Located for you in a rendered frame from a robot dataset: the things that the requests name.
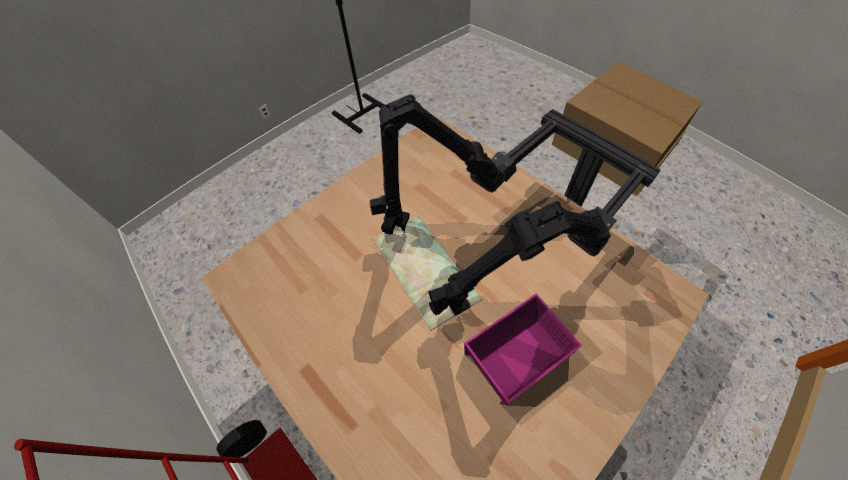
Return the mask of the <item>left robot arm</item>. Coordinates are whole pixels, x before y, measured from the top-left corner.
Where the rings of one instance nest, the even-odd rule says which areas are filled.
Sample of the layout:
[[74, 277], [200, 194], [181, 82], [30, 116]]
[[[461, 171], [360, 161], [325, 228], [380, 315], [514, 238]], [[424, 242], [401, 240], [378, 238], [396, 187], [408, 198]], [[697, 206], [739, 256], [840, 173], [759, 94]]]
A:
[[[460, 307], [459, 300], [468, 297], [468, 292], [474, 290], [473, 287], [477, 286], [481, 279], [516, 254], [521, 261], [532, 259], [545, 250], [543, 244], [563, 233], [570, 234], [590, 252], [597, 254], [611, 237], [597, 209], [586, 210], [579, 214], [564, 209], [559, 201], [529, 214], [527, 211], [519, 212], [504, 225], [508, 232], [497, 245], [466, 269], [452, 274], [448, 278], [449, 283], [428, 291], [431, 299], [429, 306], [435, 316], [442, 313], [450, 304], [452, 310]], [[541, 226], [544, 227], [541, 228]]]

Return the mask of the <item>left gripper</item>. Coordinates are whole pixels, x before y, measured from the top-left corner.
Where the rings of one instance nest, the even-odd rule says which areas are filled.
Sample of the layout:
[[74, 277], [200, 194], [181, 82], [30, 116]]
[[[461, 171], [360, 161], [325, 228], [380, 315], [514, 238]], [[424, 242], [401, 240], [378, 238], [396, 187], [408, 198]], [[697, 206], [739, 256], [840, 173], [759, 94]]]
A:
[[455, 316], [457, 316], [457, 315], [461, 314], [462, 312], [464, 312], [465, 310], [469, 309], [469, 308], [470, 308], [470, 305], [471, 305], [471, 304], [469, 303], [469, 301], [468, 301], [467, 299], [464, 299], [464, 302], [463, 302], [463, 300], [462, 300], [461, 306], [460, 306], [460, 307], [458, 307], [457, 309], [452, 310], [452, 308], [450, 307], [450, 305], [449, 305], [449, 307], [450, 307], [450, 308], [451, 308], [451, 310], [453, 311], [454, 315], [455, 315]]

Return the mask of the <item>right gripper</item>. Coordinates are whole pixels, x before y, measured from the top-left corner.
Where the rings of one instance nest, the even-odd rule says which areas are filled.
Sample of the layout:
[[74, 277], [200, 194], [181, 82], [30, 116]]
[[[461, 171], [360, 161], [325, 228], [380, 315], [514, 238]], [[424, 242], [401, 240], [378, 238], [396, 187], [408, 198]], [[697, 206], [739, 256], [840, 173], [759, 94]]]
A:
[[[401, 208], [401, 211], [402, 211], [402, 208]], [[401, 211], [400, 211], [400, 212], [401, 212]], [[399, 212], [399, 213], [400, 213], [400, 212]], [[403, 220], [402, 220], [401, 224], [397, 224], [397, 223], [396, 223], [396, 224], [395, 224], [395, 226], [398, 226], [398, 227], [400, 227], [403, 231], [405, 231], [405, 228], [406, 228], [407, 222], [408, 222], [408, 220], [409, 220], [409, 218], [410, 218], [410, 217], [409, 217], [409, 216], [410, 216], [410, 214], [409, 214], [409, 213], [407, 213], [407, 212], [403, 212], [403, 211], [402, 211], [402, 214], [403, 214]]]

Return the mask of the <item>magenta rectangular basket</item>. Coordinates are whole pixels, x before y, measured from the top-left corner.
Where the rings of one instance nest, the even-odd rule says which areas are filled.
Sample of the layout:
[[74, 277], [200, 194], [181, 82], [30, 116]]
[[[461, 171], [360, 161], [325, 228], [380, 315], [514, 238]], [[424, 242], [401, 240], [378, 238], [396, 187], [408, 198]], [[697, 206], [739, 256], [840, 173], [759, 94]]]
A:
[[466, 341], [464, 353], [507, 405], [581, 346], [536, 293]]

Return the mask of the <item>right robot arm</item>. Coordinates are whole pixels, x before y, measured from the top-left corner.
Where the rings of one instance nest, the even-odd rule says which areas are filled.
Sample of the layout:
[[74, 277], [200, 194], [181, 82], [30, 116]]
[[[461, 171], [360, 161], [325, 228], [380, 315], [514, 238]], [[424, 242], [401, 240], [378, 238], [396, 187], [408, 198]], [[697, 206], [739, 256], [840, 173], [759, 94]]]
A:
[[403, 220], [399, 192], [399, 132], [397, 129], [399, 131], [407, 123], [416, 126], [455, 153], [467, 165], [466, 169], [471, 177], [487, 188], [493, 189], [504, 177], [504, 172], [495, 167], [495, 163], [491, 161], [487, 153], [484, 154], [479, 142], [462, 138], [425, 110], [411, 94], [383, 105], [379, 110], [379, 117], [385, 195], [371, 199], [370, 208], [372, 215], [383, 213], [387, 215], [381, 226], [385, 234], [393, 234], [395, 224], [401, 224]]

